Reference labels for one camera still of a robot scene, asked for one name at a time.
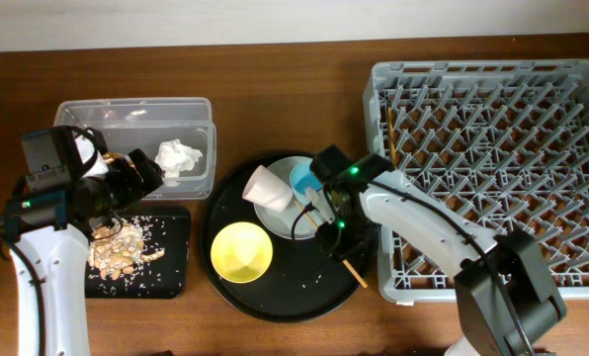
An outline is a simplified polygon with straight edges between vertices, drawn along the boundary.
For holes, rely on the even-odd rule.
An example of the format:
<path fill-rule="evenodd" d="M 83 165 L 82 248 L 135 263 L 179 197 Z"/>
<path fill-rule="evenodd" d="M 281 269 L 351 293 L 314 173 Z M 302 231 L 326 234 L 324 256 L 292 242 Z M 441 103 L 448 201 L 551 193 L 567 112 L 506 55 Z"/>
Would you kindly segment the wooden chopstick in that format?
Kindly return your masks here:
<path fill-rule="evenodd" d="M 314 218 L 309 214 L 309 212 L 304 209 L 304 206 L 297 199 L 294 199 L 294 204 L 300 209 L 301 213 L 306 216 L 306 218 L 315 227 L 315 229 L 318 229 L 319 225 L 316 223 Z M 359 284 L 364 289 L 366 289 L 369 286 L 368 283 L 365 281 L 365 279 L 353 267 L 353 265 L 349 262 L 349 260 L 347 258 L 342 260 L 342 264 L 345 266 L 345 268 L 352 274 L 352 276 L 359 282 Z"/>
<path fill-rule="evenodd" d="M 396 153 L 396 133 L 394 128 L 396 114 L 390 107 L 387 108 L 387 128 L 388 128 L 388 141 L 389 141 L 389 157 L 390 161 L 394 166 L 397 166 L 397 153 Z"/>

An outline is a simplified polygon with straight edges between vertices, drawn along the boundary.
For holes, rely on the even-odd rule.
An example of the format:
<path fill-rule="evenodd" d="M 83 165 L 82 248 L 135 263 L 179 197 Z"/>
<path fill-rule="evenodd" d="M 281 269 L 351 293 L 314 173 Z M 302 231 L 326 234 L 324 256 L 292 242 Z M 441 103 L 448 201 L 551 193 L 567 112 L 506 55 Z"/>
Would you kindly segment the white napkin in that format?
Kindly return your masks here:
<path fill-rule="evenodd" d="M 192 171 L 202 157 L 198 149 L 173 139 L 160 143 L 154 161 L 163 170 L 165 178 L 177 178 L 183 171 Z"/>

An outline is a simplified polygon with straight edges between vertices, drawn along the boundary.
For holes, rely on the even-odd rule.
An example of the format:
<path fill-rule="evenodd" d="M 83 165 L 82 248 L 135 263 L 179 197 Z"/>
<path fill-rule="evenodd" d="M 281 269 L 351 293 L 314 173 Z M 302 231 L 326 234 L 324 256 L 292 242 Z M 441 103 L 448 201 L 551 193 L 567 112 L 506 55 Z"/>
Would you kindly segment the blue plastic cup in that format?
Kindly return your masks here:
<path fill-rule="evenodd" d="M 303 162 L 296 165 L 290 174 L 290 184 L 294 194 L 301 200 L 306 201 L 306 190 L 319 191 L 322 184 L 310 170 L 310 163 Z"/>

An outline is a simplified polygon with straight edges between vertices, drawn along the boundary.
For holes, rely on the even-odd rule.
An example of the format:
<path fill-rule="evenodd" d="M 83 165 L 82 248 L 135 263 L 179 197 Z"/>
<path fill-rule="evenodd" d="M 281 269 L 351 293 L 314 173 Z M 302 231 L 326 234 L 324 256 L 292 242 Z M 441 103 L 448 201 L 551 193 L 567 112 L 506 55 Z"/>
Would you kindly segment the grey dishwasher rack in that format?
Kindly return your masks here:
<path fill-rule="evenodd" d="M 589 59 L 393 61 L 363 95 L 369 152 L 462 217 L 532 234 L 561 295 L 589 300 Z"/>

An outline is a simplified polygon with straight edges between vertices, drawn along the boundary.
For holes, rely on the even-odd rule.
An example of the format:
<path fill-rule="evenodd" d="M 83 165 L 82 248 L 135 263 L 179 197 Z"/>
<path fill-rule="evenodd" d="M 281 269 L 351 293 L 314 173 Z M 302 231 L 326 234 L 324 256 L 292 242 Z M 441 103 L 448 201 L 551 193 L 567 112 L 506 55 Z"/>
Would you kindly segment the pink plastic cup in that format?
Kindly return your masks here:
<path fill-rule="evenodd" d="M 251 174 L 242 198 L 275 212 L 282 212 L 293 199 L 292 188 L 263 165 Z"/>

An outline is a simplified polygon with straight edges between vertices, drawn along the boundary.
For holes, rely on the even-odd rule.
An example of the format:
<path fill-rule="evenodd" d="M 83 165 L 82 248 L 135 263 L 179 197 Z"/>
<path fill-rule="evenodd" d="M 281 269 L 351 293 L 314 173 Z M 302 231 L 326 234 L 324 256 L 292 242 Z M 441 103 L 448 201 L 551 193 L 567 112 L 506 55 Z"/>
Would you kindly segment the clear plastic waste bin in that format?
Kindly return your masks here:
<path fill-rule="evenodd" d="M 177 139 L 202 156 L 191 171 L 164 180 L 148 201 L 201 200 L 212 191 L 216 167 L 216 128 L 210 101 L 203 97 L 123 98 L 67 101 L 56 112 L 57 126 L 92 127 L 111 152 L 139 148 L 149 158 L 162 142 Z"/>

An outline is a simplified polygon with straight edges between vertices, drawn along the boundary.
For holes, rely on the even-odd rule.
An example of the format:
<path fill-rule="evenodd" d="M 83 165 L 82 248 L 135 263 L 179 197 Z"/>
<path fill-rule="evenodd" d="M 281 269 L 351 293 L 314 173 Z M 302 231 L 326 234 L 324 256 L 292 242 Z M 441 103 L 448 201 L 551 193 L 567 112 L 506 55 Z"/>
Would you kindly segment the round black serving tray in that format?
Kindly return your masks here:
<path fill-rule="evenodd" d="M 260 165 L 296 156 L 312 155 L 304 151 L 272 151 L 238 165 L 211 193 L 200 223 L 199 256 L 214 288 L 238 310 L 271 322 L 300 322 L 325 315 L 343 305 L 361 286 L 314 237 L 293 242 L 270 233 L 274 251 L 271 265 L 250 283 L 229 282 L 214 269 L 210 249 L 216 235 L 232 223 L 260 222 L 253 205 L 242 199 L 243 187 L 252 172 Z"/>

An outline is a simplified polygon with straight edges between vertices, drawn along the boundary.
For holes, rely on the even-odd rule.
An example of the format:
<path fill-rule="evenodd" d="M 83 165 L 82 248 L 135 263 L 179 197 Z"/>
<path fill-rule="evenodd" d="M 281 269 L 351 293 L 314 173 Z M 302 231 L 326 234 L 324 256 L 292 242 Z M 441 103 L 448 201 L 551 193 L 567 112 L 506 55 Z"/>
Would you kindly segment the yellow bowl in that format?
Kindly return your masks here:
<path fill-rule="evenodd" d="M 219 277 L 246 284 L 262 277 L 273 259 L 269 234 L 251 222 L 235 222 L 220 230 L 212 241 L 210 262 Z"/>

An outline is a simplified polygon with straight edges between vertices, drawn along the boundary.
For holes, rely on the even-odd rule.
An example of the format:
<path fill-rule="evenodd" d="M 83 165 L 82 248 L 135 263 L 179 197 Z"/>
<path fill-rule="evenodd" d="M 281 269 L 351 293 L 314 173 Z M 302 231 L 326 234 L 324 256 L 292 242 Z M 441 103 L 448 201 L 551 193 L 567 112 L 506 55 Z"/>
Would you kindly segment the grey ceramic plate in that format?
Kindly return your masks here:
<path fill-rule="evenodd" d="M 312 161 L 311 157 L 305 156 L 289 156 L 278 159 L 269 164 L 267 169 L 279 177 L 287 185 L 290 185 L 290 176 L 292 171 L 299 165 L 306 163 L 309 165 Z M 301 209 L 296 205 L 300 203 L 304 208 L 305 204 L 297 197 L 293 197 L 289 205 L 282 212 L 275 212 L 257 204 L 254 205 L 255 213 L 263 226 L 273 234 L 291 239 L 291 229 L 295 218 L 301 212 Z M 316 232 L 316 226 L 310 222 L 307 217 L 302 217 L 296 224 L 294 230 L 295 240 L 305 240 L 313 238 Z"/>

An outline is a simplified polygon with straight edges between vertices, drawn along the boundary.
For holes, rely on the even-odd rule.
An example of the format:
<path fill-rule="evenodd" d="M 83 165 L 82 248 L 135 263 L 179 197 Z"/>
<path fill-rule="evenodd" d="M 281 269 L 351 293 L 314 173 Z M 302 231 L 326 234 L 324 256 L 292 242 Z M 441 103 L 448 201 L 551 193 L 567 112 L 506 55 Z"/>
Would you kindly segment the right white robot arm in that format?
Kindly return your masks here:
<path fill-rule="evenodd" d="M 450 355 L 532 355 L 566 316 L 566 306 L 535 239 L 469 221 L 415 186 L 374 153 L 353 161 L 337 146 L 310 170 L 322 187 L 315 208 L 329 254 L 343 260 L 376 227 L 398 233 L 452 278 L 463 336 Z"/>

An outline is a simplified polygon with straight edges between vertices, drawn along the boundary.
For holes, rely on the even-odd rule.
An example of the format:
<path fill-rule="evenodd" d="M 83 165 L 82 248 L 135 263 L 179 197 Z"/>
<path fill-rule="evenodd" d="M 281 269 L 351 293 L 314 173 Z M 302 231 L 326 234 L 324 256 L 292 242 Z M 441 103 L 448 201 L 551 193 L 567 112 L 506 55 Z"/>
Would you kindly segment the gold foil wrapper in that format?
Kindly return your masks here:
<path fill-rule="evenodd" d="M 130 167 L 134 168 L 134 163 L 131 161 L 128 155 L 117 152 L 107 152 L 103 155 L 103 160 L 107 165 L 111 165 L 115 160 L 118 159 L 124 160 Z"/>

